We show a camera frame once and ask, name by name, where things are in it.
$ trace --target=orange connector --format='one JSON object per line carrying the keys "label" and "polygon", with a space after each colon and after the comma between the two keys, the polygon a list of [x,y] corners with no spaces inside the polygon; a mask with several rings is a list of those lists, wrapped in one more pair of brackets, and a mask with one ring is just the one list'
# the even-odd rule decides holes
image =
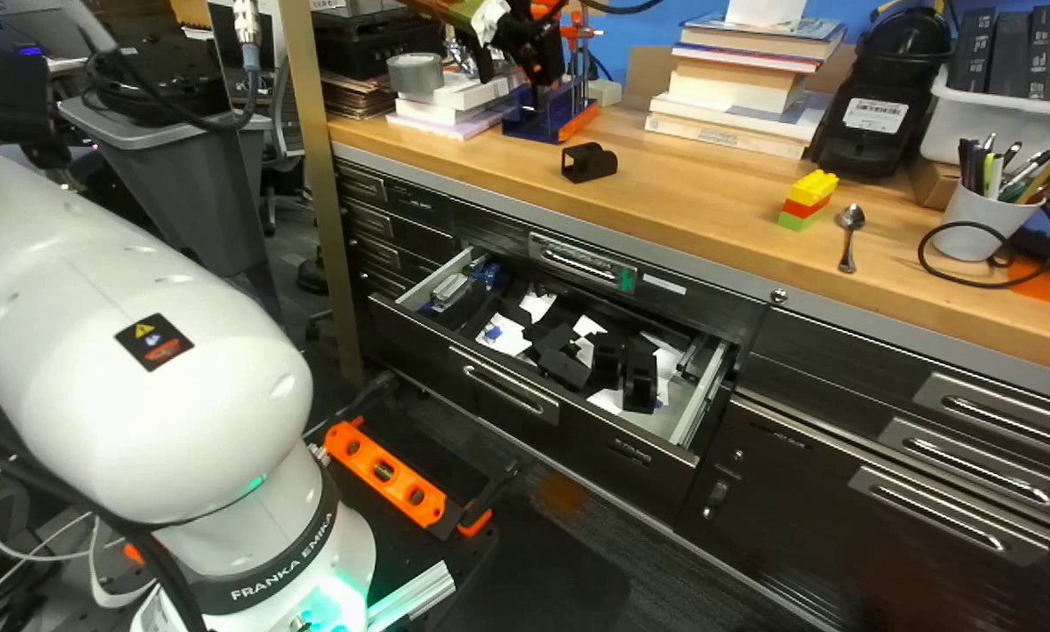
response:
{"label": "orange connector", "polygon": [[357,433],[357,426],[363,416],[336,420],[323,434],[323,448],[421,529],[435,528],[445,517],[445,490]]}

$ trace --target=black bag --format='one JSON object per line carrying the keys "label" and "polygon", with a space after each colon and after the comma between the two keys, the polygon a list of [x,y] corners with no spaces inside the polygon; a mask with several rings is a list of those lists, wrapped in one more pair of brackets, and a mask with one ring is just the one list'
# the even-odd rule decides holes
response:
{"label": "black bag", "polygon": [[929,79],[949,58],[953,30],[913,7],[878,22],[857,47],[857,62],[819,121],[806,159],[839,177],[893,177],[920,143]]}

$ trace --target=black label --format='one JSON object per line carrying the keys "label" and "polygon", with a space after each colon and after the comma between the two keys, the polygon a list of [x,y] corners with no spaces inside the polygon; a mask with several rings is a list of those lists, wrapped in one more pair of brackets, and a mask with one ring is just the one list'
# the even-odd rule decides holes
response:
{"label": "black label", "polygon": [[175,356],[188,352],[192,339],[186,339],[165,317],[148,317],[131,323],[114,333],[114,339],[148,368],[160,368]]}

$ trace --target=open drawer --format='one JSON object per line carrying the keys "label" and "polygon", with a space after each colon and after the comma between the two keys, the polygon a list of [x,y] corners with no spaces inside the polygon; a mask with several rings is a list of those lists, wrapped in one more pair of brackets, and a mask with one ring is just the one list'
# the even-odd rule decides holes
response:
{"label": "open drawer", "polygon": [[473,250],[372,296],[372,320],[386,366],[651,514],[685,497],[729,366],[721,339]]}

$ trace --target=pen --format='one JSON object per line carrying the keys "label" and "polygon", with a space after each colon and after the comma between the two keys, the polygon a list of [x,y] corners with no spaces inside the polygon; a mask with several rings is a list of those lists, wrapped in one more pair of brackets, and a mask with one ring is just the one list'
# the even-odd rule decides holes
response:
{"label": "pen", "polygon": [[1025,191],[1019,194],[1019,202],[1028,202],[1028,200],[1037,200],[1037,195],[1039,195],[1039,191],[1047,191],[1047,178],[1050,178],[1050,162],[1047,162],[1047,165],[1039,165],[1039,171],[1037,171],[1037,177],[1028,177]]}
{"label": "pen", "polygon": [[1019,191],[1031,171],[1039,171],[1039,165],[1050,162],[1050,150],[1037,150],[1009,182],[1005,182],[1005,195],[1010,191]]}
{"label": "pen", "polygon": [[991,150],[985,150],[984,143],[971,147],[971,165],[970,165],[970,171],[971,171],[971,177],[970,177],[970,178],[971,178],[970,191],[971,191],[971,194],[984,194],[984,185],[985,185],[985,182],[984,182],[984,177],[985,177],[985,165],[984,165],[985,154],[991,154]]}
{"label": "pen", "polygon": [[964,191],[977,191],[977,182],[971,182],[971,150],[977,150],[977,139],[971,139],[971,136],[962,136],[962,139],[956,143],[956,150],[958,150],[958,178],[962,178],[962,185],[964,185]]}
{"label": "pen", "polygon": [[978,147],[984,147],[984,150],[991,150],[991,147],[995,147],[995,139],[998,139],[998,132],[985,132],[985,136],[978,139]]}
{"label": "pen", "polygon": [[1005,150],[1005,167],[1015,162],[1019,150],[1023,150],[1023,139],[1015,139],[1015,143]]}
{"label": "pen", "polygon": [[985,154],[984,159],[984,195],[998,200],[1005,185],[1005,159],[1001,154]]}

